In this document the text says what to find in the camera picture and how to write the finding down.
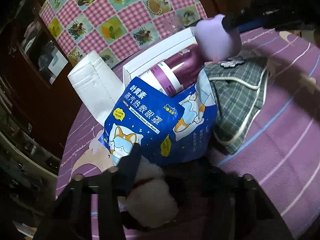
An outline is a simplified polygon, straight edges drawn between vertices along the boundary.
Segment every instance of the white paper bag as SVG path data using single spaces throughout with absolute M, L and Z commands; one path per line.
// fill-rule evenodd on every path
M 124 92 L 121 80 L 94 50 L 71 70 L 68 78 L 93 117 L 104 125 Z

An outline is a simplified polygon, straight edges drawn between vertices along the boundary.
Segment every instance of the wooden cabinet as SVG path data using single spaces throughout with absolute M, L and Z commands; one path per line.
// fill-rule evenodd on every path
M 60 49 L 38 17 L 41 2 L 26 0 L 16 18 L 0 34 L 0 87 L 21 128 L 31 128 L 29 136 L 61 158 L 81 100 L 67 78 L 73 68 L 71 63 L 65 65 L 52 85 L 50 77 L 40 71 L 38 62 L 44 47 L 52 41 Z M 26 50 L 23 34 L 31 22 L 39 22 L 40 27 Z
M 214 0 L 220 13 L 237 12 L 244 7 L 250 7 L 251 0 Z
M 215 17 L 219 10 L 217 8 L 217 4 L 213 0 L 199 0 L 203 6 L 205 13 L 208 18 Z

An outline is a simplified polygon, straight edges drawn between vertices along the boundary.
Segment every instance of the blue package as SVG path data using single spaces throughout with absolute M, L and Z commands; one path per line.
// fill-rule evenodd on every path
M 105 121 L 99 141 L 114 165 L 134 143 L 159 166 L 202 157 L 212 134 L 217 106 L 202 70 L 197 83 L 172 98 L 135 77 Z

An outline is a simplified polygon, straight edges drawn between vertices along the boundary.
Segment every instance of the purple bottle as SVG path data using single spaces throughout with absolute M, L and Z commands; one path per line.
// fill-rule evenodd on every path
M 154 65 L 140 78 L 169 97 L 194 84 L 204 65 L 197 44 L 192 44 L 168 59 Z

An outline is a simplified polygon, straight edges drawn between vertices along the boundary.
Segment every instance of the bed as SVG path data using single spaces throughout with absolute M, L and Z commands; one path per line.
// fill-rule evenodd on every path
M 244 144 L 234 155 L 217 147 L 208 149 L 211 164 L 225 172 L 252 174 L 260 183 L 294 238 L 298 238 L 320 213 L 320 50 L 288 33 L 262 28 L 241 34 L 243 49 L 269 57 L 274 69 L 268 83 L 265 105 L 252 122 Z M 122 78 L 122 69 L 115 73 Z M 82 105 L 68 135 L 62 157 L 56 194 L 68 184 L 72 173 L 101 173 L 94 164 L 74 168 L 84 153 L 95 154 L 95 141 L 102 126 Z M 125 229 L 127 239 L 200 239 L 206 201 L 189 206 L 185 219 L 152 232 Z M 98 239 L 97 198 L 92 201 L 92 239 Z

